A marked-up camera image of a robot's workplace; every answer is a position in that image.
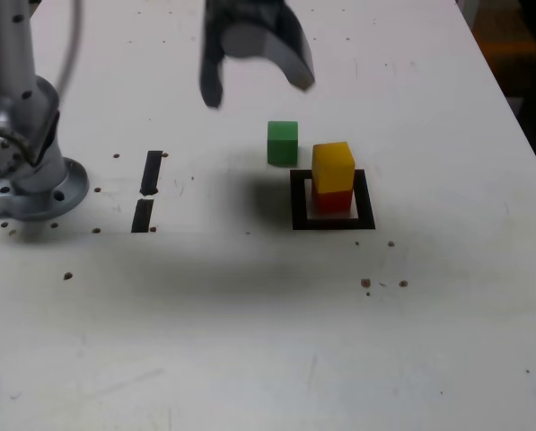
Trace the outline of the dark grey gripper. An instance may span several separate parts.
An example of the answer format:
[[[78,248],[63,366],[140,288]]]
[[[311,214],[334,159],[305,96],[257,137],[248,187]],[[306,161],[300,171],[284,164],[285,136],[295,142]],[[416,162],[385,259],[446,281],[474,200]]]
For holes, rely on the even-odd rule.
[[[293,87],[304,92],[315,84],[309,43],[301,23],[284,1],[205,3],[199,89],[210,109],[218,109],[223,99],[221,73],[225,55],[266,59],[281,70]]]

